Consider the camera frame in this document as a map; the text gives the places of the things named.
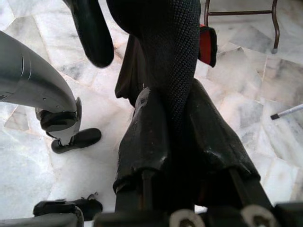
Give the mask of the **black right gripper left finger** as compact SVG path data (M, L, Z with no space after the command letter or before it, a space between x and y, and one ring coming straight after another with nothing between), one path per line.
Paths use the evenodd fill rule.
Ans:
M169 135L157 90L145 88L123 136L116 179L116 211L163 210L168 194Z

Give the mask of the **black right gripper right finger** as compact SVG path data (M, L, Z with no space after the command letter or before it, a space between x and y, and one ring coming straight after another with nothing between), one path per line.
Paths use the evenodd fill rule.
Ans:
M256 204L272 209L260 184L261 177L240 138L197 79L188 97L188 131L198 183L197 205L242 208Z

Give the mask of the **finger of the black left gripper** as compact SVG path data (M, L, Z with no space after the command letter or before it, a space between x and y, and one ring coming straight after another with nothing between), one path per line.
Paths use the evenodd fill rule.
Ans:
M71 0L70 11L87 58L96 67L109 66L114 47L98 1Z

